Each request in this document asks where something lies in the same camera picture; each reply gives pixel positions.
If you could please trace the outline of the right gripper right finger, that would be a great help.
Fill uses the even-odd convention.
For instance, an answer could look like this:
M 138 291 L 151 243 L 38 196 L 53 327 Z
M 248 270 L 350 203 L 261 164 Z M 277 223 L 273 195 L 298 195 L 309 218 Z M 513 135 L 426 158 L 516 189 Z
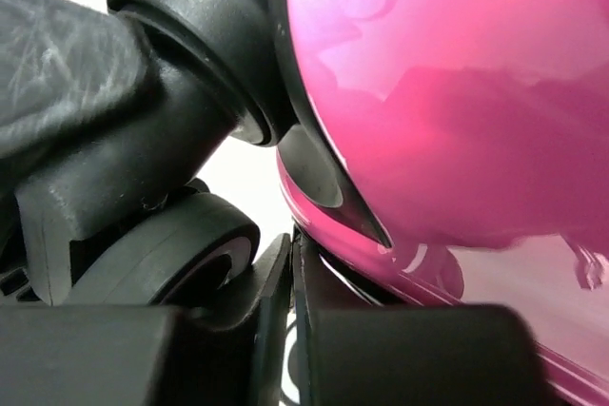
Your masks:
M 303 405 L 557 405 L 524 322 L 496 305 L 358 297 L 300 234 L 292 244 Z

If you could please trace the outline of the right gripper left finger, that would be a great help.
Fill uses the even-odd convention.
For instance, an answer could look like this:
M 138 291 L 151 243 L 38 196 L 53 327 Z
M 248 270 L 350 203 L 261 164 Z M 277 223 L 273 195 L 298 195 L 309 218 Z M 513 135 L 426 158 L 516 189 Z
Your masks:
M 169 306 L 9 305 L 5 405 L 275 405 L 291 245 L 278 236 L 198 319 Z

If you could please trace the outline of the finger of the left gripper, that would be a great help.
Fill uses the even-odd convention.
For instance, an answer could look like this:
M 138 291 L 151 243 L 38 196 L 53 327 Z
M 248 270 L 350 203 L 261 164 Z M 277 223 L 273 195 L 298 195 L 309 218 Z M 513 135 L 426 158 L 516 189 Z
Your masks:
M 147 79 L 132 24 L 69 0 L 1 0 L 1 156 L 130 104 Z

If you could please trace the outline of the pink hard-shell suitcase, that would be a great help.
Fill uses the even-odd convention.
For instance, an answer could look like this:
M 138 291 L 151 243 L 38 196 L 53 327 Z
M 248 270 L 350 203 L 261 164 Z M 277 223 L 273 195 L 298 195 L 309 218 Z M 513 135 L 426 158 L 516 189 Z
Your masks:
M 608 0 L 107 0 L 130 104 L 1 156 L 1 310 L 211 315 L 290 238 L 358 297 L 496 305 L 557 405 L 608 401 Z

